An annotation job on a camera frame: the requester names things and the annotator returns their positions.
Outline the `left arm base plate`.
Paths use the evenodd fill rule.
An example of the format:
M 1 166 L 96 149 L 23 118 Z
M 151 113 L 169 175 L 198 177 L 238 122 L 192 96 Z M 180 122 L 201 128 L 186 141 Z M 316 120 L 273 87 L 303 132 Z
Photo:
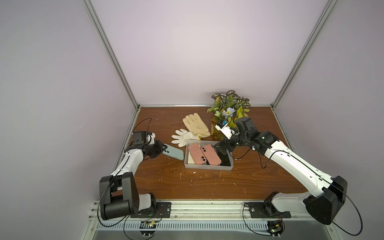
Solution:
M 138 214 L 131 215 L 133 219 L 160 219 L 160 218 L 170 218 L 172 210 L 171 202 L 157 202 L 155 207 L 150 207 L 148 209 L 143 209 L 139 211 Z

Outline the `pink phone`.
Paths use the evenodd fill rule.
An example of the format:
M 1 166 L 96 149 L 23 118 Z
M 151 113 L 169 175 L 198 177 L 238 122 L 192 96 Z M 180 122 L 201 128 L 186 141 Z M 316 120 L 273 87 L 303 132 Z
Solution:
M 209 163 L 209 165 L 219 166 L 222 163 L 222 160 L 220 159 L 220 157 L 216 153 L 213 145 L 202 146 L 201 150 L 202 150 L 207 162 Z
M 207 160 L 198 143 L 193 143 L 188 146 L 189 153 L 196 165 L 204 165 Z

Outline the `mint green phone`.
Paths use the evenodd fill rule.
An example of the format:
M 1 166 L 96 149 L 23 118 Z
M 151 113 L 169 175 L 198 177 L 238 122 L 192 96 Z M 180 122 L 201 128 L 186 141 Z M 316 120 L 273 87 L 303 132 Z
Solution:
M 173 146 L 170 146 L 168 144 L 165 144 L 168 146 L 168 148 L 166 150 L 163 150 L 163 154 L 168 156 L 168 157 L 171 157 L 171 158 L 174 158 L 174 159 L 177 159 L 177 160 L 180 160 L 180 161 L 183 161 L 184 160 L 184 152 L 179 149 L 179 148 L 175 148 Z

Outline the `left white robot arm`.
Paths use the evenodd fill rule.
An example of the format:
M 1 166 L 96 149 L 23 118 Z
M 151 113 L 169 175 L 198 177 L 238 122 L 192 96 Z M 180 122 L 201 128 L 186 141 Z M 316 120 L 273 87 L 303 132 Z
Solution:
M 146 157 L 154 159 L 165 149 L 166 146 L 156 140 L 154 133 L 147 131 L 133 133 L 133 141 L 125 149 L 119 166 L 99 182 L 99 219 L 106 221 L 125 216 L 152 217 L 157 214 L 154 194 L 139 194 L 135 173 Z

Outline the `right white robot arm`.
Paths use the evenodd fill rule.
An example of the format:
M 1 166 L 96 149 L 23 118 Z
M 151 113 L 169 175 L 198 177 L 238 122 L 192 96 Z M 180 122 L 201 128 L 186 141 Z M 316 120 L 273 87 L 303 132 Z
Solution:
M 331 177 L 312 166 L 290 150 L 277 136 L 269 131 L 259 132 L 251 118 L 242 117 L 230 128 L 227 120 L 221 120 L 215 128 L 225 138 L 215 144 L 215 150 L 233 152 L 237 147 L 249 147 L 285 169 L 305 188 L 301 194 L 273 192 L 263 203 L 263 212 L 277 216 L 285 212 L 312 216 L 324 225 L 330 225 L 346 201 L 348 183 L 340 176 Z

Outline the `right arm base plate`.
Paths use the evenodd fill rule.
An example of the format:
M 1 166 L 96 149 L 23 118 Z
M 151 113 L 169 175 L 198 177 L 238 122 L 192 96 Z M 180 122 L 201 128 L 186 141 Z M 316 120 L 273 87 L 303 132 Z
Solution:
M 248 209 L 251 218 L 260 219 L 273 219 L 273 218 L 291 218 L 290 212 L 279 212 L 272 205 L 265 204 L 264 202 L 249 202 L 245 203 L 245 208 Z

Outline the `cream white phone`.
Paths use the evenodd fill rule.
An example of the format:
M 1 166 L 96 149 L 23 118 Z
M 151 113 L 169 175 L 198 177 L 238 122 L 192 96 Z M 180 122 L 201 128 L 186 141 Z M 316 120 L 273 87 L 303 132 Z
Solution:
M 193 159 L 193 157 L 192 157 L 190 152 L 188 154 L 188 164 L 189 165 L 194 165 L 195 164 L 195 161 L 194 161 L 194 159 Z

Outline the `white phone black screen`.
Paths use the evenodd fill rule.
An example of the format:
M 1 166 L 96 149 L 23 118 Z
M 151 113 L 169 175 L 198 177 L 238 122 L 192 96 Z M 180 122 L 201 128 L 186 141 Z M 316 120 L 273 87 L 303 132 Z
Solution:
M 220 151 L 218 151 L 217 155 L 219 156 L 219 158 L 221 160 L 220 166 L 222 166 L 222 167 L 232 167 L 233 166 L 233 164 L 230 160 L 230 155 L 228 152 L 223 154 Z

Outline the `grey plastic storage box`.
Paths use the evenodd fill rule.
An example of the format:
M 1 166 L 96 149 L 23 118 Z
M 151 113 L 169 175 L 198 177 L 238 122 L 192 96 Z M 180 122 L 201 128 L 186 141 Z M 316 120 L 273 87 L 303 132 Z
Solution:
M 230 160 L 233 164 L 232 167 L 213 166 L 213 165 L 209 165 L 209 163 L 204 164 L 204 165 L 196 165 L 196 164 L 189 165 L 188 164 L 188 154 L 189 154 L 188 146 L 189 145 L 191 145 L 193 143 L 198 143 L 200 145 L 200 147 L 208 145 L 208 144 L 214 146 L 218 142 L 219 141 L 188 140 L 187 145 L 186 145 L 186 153 L 185 153 L 185 160 L 184 160 L 185 168 L 187 168 L 187 169 L 199 169 L 199 170 L 231 171 L 234 167 L 234 161 L 233 161 L 233 157 L 231 156 L 231 153 L 229 151 L 227 151 L 227 152 L 230 155 Z

